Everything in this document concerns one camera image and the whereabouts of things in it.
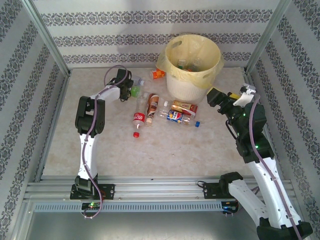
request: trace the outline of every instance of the red label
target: red label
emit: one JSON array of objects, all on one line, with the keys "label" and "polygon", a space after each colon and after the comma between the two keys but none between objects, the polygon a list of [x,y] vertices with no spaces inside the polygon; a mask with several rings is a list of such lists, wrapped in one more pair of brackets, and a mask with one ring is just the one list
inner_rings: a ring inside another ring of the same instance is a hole
[{"label": "red label", "polygon": [[139,121],[142,121],[142,122],[145,122],[145,115],[141,112],[136,112],[134,115],[133,115],[133,121],[134,120],[139,120]]}]

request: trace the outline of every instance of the metal corner post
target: metal corner post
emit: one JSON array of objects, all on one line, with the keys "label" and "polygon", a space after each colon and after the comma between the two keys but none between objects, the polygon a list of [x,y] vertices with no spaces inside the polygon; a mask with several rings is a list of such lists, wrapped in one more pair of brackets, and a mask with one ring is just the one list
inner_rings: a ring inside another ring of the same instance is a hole
[{"label": "metal corner post", "polygon": [[49,30],[47,29],[47,26],[45,22],[43,21],[40,13],[38,12],[35,4],[32,0],[21,0],[23,6],[29,13],[29,16],[31,17],[31,20],[33,21],[34,25],[38,29],[40,36],[42,37],[44,43],[47,45],[48,49],[50,50],[50,53],[53,55],[54,60],[58,64],[59,68],[63,72],[64,75],[68,75],[70,73],[70,70],[61,55],[60,51],[58,50],[58,47],[51,36]]},{"label": "metal corner post", "polygon": [[282,16],[284,15],[287,7],[291,3],[291,0],[279,0],[278,5],[276,6],[269,23],[267,24],[262,36],[259,39],[258,44],[256,45],[248,64],[246,65],[246,72],[251,73],[254,69],[259,57],[261,56],[263,50],[265,49],[269,39],[271,38],[273,32],[277,28]]}]

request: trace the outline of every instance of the beige floor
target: beige floor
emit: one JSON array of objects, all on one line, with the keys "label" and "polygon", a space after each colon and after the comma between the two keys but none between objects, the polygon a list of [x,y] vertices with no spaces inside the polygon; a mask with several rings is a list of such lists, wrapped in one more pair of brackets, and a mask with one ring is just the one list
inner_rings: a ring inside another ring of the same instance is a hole
[{"label": "beige floor", "polygon": [[[145,90],[167,99],[165,78],[151,81],[150,68],[131,68],[132,74],[147,80]],[[78,101],[103,88],[105,68],[72,71],[62,110],[55,129],[43,174],[76,176],[80,165],[80,139],[75,128]],[[110,72],[108,79],[116,75]],[[224,68],[214,85],[221,91],[238,93],[244,79],[240,68]],[[132,118],[136,99],[114,101],[106,106],[105,127],[97,151],[98,174],[109,176],[218,176],[238,171],[252,175],[236,150],[226,129],[226,117],[217,113],[204,99],[199,103],[199,128],[184,127],[154,118],[153,126],[142,129],[141,137],[132,137]]]}]

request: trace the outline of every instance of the metal profile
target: metal profile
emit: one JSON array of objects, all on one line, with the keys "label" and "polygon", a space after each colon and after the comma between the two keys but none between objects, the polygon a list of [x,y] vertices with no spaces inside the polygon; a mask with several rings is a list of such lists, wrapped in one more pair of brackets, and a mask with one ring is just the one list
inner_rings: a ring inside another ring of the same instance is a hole
[{"label": "metal profile", "polygon": [[[114,200],[105,200],[105,203],[115,202],[212,202],[212,199],[204,199],[203,189],[197,186],[198,181],[217,183],[217,177],[190,177],[190,178],[116,178],[99,177],[101,184],[115,184]],[[258,184],[253,177],[244,177],[249,188]],[[24,194],[24,202],[34,203],[79,203],[78,200],[70,200],[71,186],[74,178],[51,178],[41,182],[30,182]],[[290,180],[283,181],[284,188],[289,197],[295,198]],[[232,199],[217,199],[217,201],[232,201]]]},{"label": "metal profile", "polygon": [[[39,202],[35,203],[35,213],[78,213],[79,202]],[[220,212],[221,201],[183,202],[105,202],[103,213],[165,213],[165,212]]]},{"label": "metal profile", "polygon": [[51,36],[49,30],[47,29],[47,26],[45,22],[43,21],[40,13],[38,12],[35,4],[32,0],[21,0],[23,6],[29,13],[29,16],[31,20],[33,21],[35,27],[38,29],[40,36],[42,37],[44,43],[48,47],[50,53],[52,54],[54,60],[58,64],[60,70],[63,72],[63,75],[68,75],[70,73],[70,70],[61,55],[60,51],[58,50],[58,47]]},{"label": "metal profile", "polygon": [[282,16],[284,15],[287,7],[291,3],[291,0],[280,0],[279,4],[276,6],[270,21],[268,22],[262,36],[260,37],[247,65],[246,72],[251,73],[254,69],[259,57],[261,56],[263,50],[265,49],[269,39],[271,38],[273,32],[276,30]]}]

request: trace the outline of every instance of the cable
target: cable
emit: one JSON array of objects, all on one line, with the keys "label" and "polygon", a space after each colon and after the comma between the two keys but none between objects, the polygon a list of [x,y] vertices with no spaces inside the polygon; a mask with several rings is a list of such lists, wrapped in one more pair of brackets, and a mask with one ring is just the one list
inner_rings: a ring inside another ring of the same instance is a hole
[{"label": "cable", "polygon": [[237,137],[234,135],[234,133],[231,131],[231,128],[229,127],[229,120],[226,120],[225,121],[225,125],[226,125],[226,128],[229,130],[229,132],[231,133],[232,137],[237,140]]},{"label": "cable", "polygon": [[301,235],[299,233],[299,230],[295,224],[295,221],[293,220],[292,218],[292,215],[290,213],[290,209],[286,203],[286,200],[285,200],[285,197],[284,197],[284,194],[282,193],[281,191],[281,188],[280,188],[280,185],[278,183],[278,180],[276,179],[276,177],[274,176],[274,174],[272,173],[272,171],[270,170],[270,168],[268,167],[268,165],[266,164],[266,162],[263,160],[263,158],[261,157],[261,155],[259,154],[258,150],[256,149],[256,144],[255,144],[255,139],[254,139],[254,131],[253,131],[253,121],[254,121],[254,112],[255,112],[255,108],[258,104],[258,101],[260,99],[260,95],[259,94],[254,94],[254,96],[256,97],[255,100],[254,100],[254,103],[252,105],[252,108],[251,108],[251,111],[250,111],[250,117],[249,117],[249,135],[250,135],[250,142],[251,142],[251,146],[252,146],[252,149],[255,153],[255,155],[258,157],[258,159],[260,160],[260,162],[262,163],[262,165],[264,166],[264,168],[266,169],[266,171],[270,174],[274,184],[275,184],[275,187],[276,189],[278,190],[279,192],[279,195],[280,195],[280,198],[281,198],[281,201],[282,201],[282,204],[285,208],[285,211],[288,215],[288,218],[290,219],[290,222],[293,226],[293,229],[295,231],[295,234],[297,235],[298,237],[298,240],[302,240],[301,238]]},{"label": "cable", "polygon": [[110,67],[108,69],[108,71],[106,71],[105,75],[104,75],[104,79],[103,79],[103,83],[104,83],[104,86],[106,86],[106,77],[108,75],[108,73],[110,72],[111,69],[115,69],[115,68],[124,68],[125,69],[125,76],[123,77],[123,79],[121,79],[121,81],[117,82],[116,84],[114,85],[110,85],[110,87],[108,88],[104,88],[102,91],[100,91],[94,98],[94,112],[93,112],[93,121],[92,121],[92,124],[91,124],[91,127],[89,129],[89,131],[86,133],[86,136],[85,136],[85,139],[84,139],[84,144],[83,144],[83,148],[82,148],[82,164],[84,166],[84,169],[86,171],[86,173],[88,174],[89,176],[89,179],[91,180],[92,184],[94,185],[95,189],[97,190],[98,194],[99,194],[99,200],[100,200],[100,207],[99,207],[99,210],[92,216],[87,216],[86,214],[86,211],[83,212],[83,216],[85,219],[93,219],[95,216],[97,216],[101,209],[102,209],[102,203],[103,203],[103,197],[102,197],[102,193],[98,187],[98,185],[96,184],[96,182],[94,181],[93,177],[90,175],[90,172],[88,170],[88,167],[87,167],[87,164],[86,164],[86,161],[85,161],[85,149],[86,149],[86,145],[87,145],[87,142],[88,142],[88,138],[91,134],[91,132],[93,131],[94,127],[95,127],[95,123],[96,123],[96,120],[97,120],[97,101],[98,101],[98,98],[100,97],[101,94],[103,94],[104,92],[108,91],[109,89],[112,89],[112,88],[115,88],[117,85],[121,84],[128,76],[128,70],[125,66],[122,66],[122,65],[114,65],[112,67]]},{"label": "cable", "polygon": [[204,189],[204,186],[202,185],[199,185],[199,183],[203,183],[203,184],[206,184],[206,182],[205,181],[198,181],[196,184],[198,185],[198,187],[200,187],[200,188],[202,188],[202,189]]}]

